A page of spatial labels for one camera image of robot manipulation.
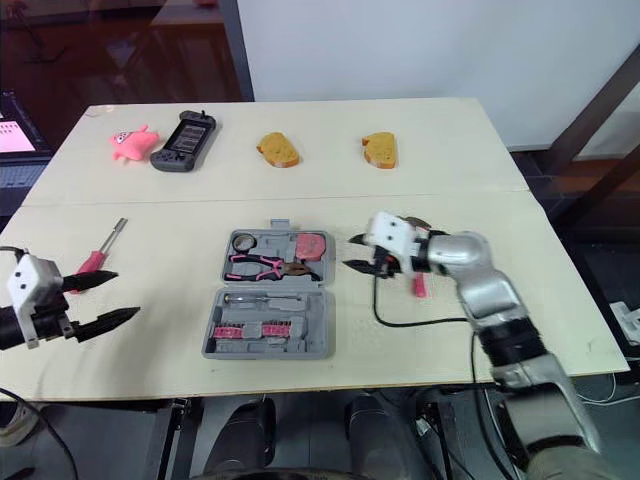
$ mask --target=pink handle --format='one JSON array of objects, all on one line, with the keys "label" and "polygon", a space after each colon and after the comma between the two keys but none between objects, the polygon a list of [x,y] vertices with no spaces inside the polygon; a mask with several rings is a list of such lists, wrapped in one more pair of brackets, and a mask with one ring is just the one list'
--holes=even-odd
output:
[{"label": "pink handle", "polygon": [[[105,258],[107,258],[107,256],[104,253],[98,250],[94,250],[93,252],[91,252],[91,255],[89,255],[89,258],[87,258],[84,263],[80,265],[80,268],[76,273],[87,273],[100,270],[100,267],[102,267]],[[78,290],[72,290],[71,293],[81,292],[79,292]]]},{"label": "pink handle", "polygon": [[427,296],[427,289],[424,286],[424,274],[422,273],[416,273],[413,277],[413,294],[420,298]]}]

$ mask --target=toy bread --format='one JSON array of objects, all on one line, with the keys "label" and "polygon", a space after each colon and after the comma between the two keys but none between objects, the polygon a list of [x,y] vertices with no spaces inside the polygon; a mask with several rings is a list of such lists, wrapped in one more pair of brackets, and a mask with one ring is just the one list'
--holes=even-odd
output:
[{"label": "toy bread", "polygon": [[396,166],[396,142],[393,133],[378,132],[362,139],[364,158],[374,167],[394,168]]},{"label": "toy bread", "polygon": [[280,132],[265,135],[256,148],[264,159],[274,167],[289,168],[297,165],[300,161],[298,152]]}]

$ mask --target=screwdriver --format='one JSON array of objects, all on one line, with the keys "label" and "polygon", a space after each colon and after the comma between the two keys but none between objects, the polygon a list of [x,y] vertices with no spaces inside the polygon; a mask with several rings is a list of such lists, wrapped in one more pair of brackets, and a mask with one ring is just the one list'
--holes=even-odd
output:
[{"label": "screwdriver", "polygon": [[295,300],[300,300],[300,295],[278,295],[278,296],[267,296],[267,295],[234,295],[227,293],[222,300],[224,303],[258,303],[258,302],[268,302],[269,300],[277,300],[279,298],[291,298]]},{"label": "screwdriver", "polygon": [[100,270],[100,267],[102,267],[104,260],[107,258],[107,253],[109,252],[109,248],[111,248],[113,241],[116,239],[116,237],[122,231],[122,229],[126,224],[127,224],[126,218],[121,218],[120,220],[118,220],[118,223],[116,223],[116,226],[113,227],[113,231],[109,234],[107,239],[104,241],[104,243],[100,247],[100,250],[94,250],[93,252],[91,252],[91,254],[89,255],[89,258],[87,258],[84,261],[84,263],[80,266],[76,274],[85,273],[85,272],[95,272],[96,270]]}]

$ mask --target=metal shaft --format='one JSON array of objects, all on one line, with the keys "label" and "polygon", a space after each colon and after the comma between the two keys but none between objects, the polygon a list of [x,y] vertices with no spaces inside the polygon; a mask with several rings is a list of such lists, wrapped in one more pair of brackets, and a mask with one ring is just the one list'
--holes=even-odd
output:
[{"label": "metal shaft", "polygon": [[224,296],[224,303],[268,302],[269,300],[275,300],[278,298],[292,298],[292,299],[300,300],[300,295],[266,296],[266,295],[233,295],[233,294],[227,293]]},{"label": "metal shaft", "polygon": [[116,237],[122,231],[122,229],[126,224],[127,224],[126,218],[121,218],[120,220],[118,220],[118,223],[116,223],[116,226],[113,227],[113,231],[109,234],[107,239],[104,241],[104,243],[100,247],[100,252],[107,253],[109,251],[109,249],[111,248],[111,244],[113,244],[113,241],[116,239]]}]

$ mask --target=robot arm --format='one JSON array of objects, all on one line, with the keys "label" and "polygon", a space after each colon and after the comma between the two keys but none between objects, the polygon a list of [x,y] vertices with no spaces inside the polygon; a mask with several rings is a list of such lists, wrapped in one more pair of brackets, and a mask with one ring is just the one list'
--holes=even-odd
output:
[{"label": "robot arm", "polygon": [[[554,452],[568,447],[574,456],[600,458],[598,432],[557,358],[546,350],[513,284],[493,267],[484,237],[432,230],[421,238],[404,219],[380,212],[359,240],[375,248],[368,269],[359,261],[346,262],[359,271],[392,276],[388,259],[393,257],[404,273],[434,272],[456,281],[460,303],[491,360],[491,374],[507,392],[498,418],[519,467],[535,467],[532,478],[558,475],[558,465],[571,464],[554,462]],[[567,478],[592,478],[574,474],[568,472]]]},{"label": "robot arm", "polygon": [[120,308],[87,324],[72,322],[66,314],[69,304],[64,292],[97,287],[118,274],[97,270],[63,277],[51,260],[12,247],[3,249],[14,251],[18,264],[7,280],[13,305],[0,308],[0,350],[22,343],[36,348],[39,340],[57,337],[83,342],[117,328],[140,310]]}]

